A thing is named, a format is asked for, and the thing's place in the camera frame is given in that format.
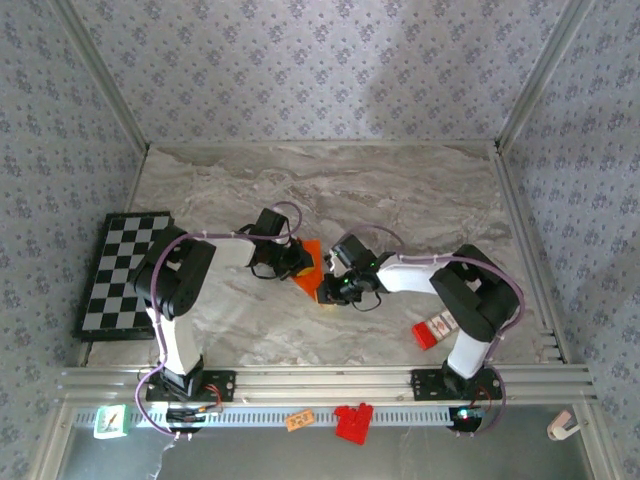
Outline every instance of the red toy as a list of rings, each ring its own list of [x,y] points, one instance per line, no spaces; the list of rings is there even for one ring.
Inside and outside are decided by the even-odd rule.
[[[342,406],[333,412],[339,417],[336,435],[350,442],[364,445],[373,417],[373,407],[361,403],[358,409]]]
[[[436,343],[438,343],[438,340],[433,335],[433,333],[431,333],[431,330],[429,330],[429,327],[427,327],[427,324],[425,322],[416,323],[411,331],[415,335],[418,344],[423,350],[427,350],[428,348],[431,348]]]

